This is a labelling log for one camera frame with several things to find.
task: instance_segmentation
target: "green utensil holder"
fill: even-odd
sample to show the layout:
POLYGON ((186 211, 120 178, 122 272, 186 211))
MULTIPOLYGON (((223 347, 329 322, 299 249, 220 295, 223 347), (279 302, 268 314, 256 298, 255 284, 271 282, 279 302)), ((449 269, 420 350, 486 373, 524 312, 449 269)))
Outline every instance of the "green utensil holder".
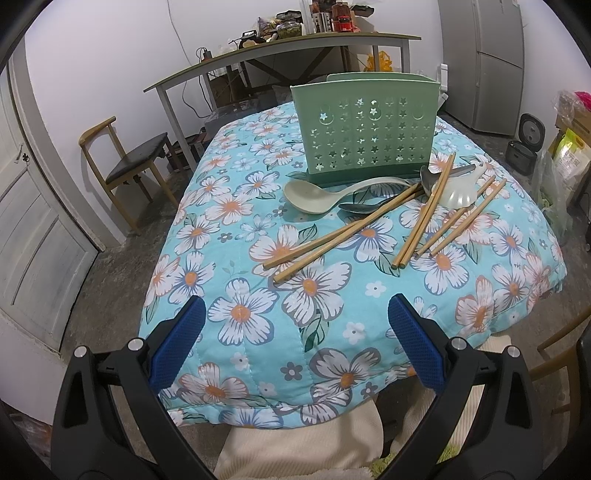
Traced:
POLYGON ((429 163, 439 86, 421 75, 358 72, 291 87, 310 182, 418 177, 429 163))

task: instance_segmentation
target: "refrigerator door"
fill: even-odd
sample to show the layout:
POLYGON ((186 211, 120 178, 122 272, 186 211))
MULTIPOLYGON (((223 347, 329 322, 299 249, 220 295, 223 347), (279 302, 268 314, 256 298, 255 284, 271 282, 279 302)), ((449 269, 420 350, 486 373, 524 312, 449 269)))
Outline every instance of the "refrigerator door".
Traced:
POLYGON ((514 136, 517 130, 523 69, 503 60, 478 54, 479 82, 472 128, 514 136))
POLYGON ((477 50, 523 68, 523 24, 514 0, 473 0, 478 29, 477 50))

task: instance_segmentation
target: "door frame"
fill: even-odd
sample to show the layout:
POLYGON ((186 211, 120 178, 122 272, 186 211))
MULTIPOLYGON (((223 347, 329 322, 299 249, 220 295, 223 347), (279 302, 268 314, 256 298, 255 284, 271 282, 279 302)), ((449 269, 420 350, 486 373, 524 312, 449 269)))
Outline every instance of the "door frame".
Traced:
POLYGON ((49 188, 88 240, 103 252, 121 244, 96 214, 59 156, 41 117, 27 66, 25 38, 7 65, 8 81, 22 136, 49 188))

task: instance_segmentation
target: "wooden chopstick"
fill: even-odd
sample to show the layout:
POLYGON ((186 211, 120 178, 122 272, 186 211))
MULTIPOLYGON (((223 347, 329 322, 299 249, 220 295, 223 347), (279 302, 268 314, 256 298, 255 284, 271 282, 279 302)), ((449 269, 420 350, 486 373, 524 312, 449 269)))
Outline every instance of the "wooden chopstick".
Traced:
POLYGON ((486 205, 488 205, 496 197, 496 195, 503 189, 503 187, 505 186, 506 183, 507 183, 507 179, 504 179, 501 183, 499 183, 495 187, 495 189, 492 191, 492 193, 490 195, 488 195, 483 200, 483 202, 478 207, 476 207, 472 211, 472 213, 470 215, 468 215, 468 217, 462 223, 460 223, 460 225, 452 233, 450 233, 446 237, 446 239, 443 242, 441 242, 439 245, 437 245, 435 250, 431 251, 431 255, 436 255, 443 248, 445 248, 450 243, 452 243, 457 237, 459 237, 470 226, 470 224, 474 221, 474 219, 476 217, 478 217, 478 215, 480 215, 481 211, 483 211, 485 209, 486 205))
POLYGON ((283 263, 289 262, 290 260, 293 260, 294 258, 301 257, 303 254, 311 252, 315 248, 317 248, 321 245, 324 245, 326 242, 331 241, 333 238, 338 237, 340 234, 347 231, 349 228, 351 228, 354 224, 356 224, 359 221, 360 220, 355 220, 354 222, 347 223, 347 225, 343 225, 341 228, 339 228, 338 230, 335 230, 334 232, 327 233, 326 235, 321 236, 320 238, 317 238, 316 240, 313 240, 313 241, 311 241, 307 244, 304 244, 304 245, 300 245, 298 248, 289 252, 288 254, 283 255, 282 257, 276 258, 274 260, 269 260, 268 262, 264 262, 262 267, 265 270, 269 270, 270 268, 277 267, 283 263))
POLYGON ((445 188, 445 185, 447 184, 447 179, 449 178, 449 174, 452 171, 453 162, 455 159, 456 159, 456 153, 454 152, 447 159, 446 166, 443 169, 443 172, 441 173, 439 180, 437 181, 437 186, 435 187, 435 191, 429 197, 429 201, 427 202, 426 212, 422 216, 419 215, 417 222, 420 224, 420 226, 419 226, 416 234, 414 236, 410 236, 408 238, 410 240, 410 242, 404 244, 404 245, 407 245, 407 248, 404 251, 404 255, 402 256, 402 260, 400 261, 400 263, 398 265, 393 264, 392 266, 395 266, 398 268, 405 268, 406 265, 408 264, 408 262, 410 261, 414 251, 417 248, 418 243, 421 241, 421 238, 423 237, 423 233, 427 229, 427 225, 431 221, 431 217, 433 216, 433 212, 435 212, 435 208, 437 208, 437 204, 439 203, 439 200, 441 199, 441 195, 443 194, 443 190, 445 188))
POLYGON ((283 272, 278 273, 273 277, 274 283, 279 283, 286 278, 291 277, 294 273, 300 271, 306 265, 311 264, 317 258, 320 258, 326 252, 330 251, 337 245, 341 244, 345 240, 352 237, 354 234, 362 230, 364 227, 373 223, 375 220, 380 218, 382 215, 388 213, 390 210, 395 209, 396 207, 402 205, 406 202, 409 197, 416 194, 421 190, 422 186, 420 183, 413 185, 412 187, 407 188, 404 192, 400 195, 394 197, 390 202, 382 205, 379 209, 377 209, 374 213, 369 214, 367 217, 358 220, 354 225, 349 224, 349 228, 339 234, 337 237, 333 238, 331 241, 325 243, 322 247, 317 249, 316 251, 312 252, 310 255, 304 257, 303 259, 299 260, 294 265, 286 268, 283 272))
MULTIPOLYGON (((486 181, 486 183, 482 187, 480 187, 480 190, 478 190, 478 197, 482 195, 484 192, 486 192, 486 189, 488 189, 488 187, 491 186, 492 182, 495 181, 495 178, 496 177, 494 176, 489 178, 486 181)), ((456 213, 454 213, 451 216, 451 218, 447 222, 445 222, 445 224, 442 225, 441 228, 429 239, 429 241, 425 245, 423 245, 423 247, 418 251, 417 257, 420 257, 427 250, 429 250, 437 242, 437 240, 439 240, 443 236, 443 234, 447 232, 460 219, 460 217, 471 208, 472 205, 469 205, 467 207, 460 208, 456 213)))

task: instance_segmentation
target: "bottle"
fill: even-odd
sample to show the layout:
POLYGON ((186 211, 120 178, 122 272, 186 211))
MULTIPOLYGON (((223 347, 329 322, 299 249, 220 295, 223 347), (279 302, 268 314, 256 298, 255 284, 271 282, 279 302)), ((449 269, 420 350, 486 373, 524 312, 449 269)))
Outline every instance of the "bottle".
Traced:
POLYGON ((351 11, 349 5, 343 0, 336 0, 333 5, 333 29, 335 32, 352 32, 353 21, 351 20, 351 11))

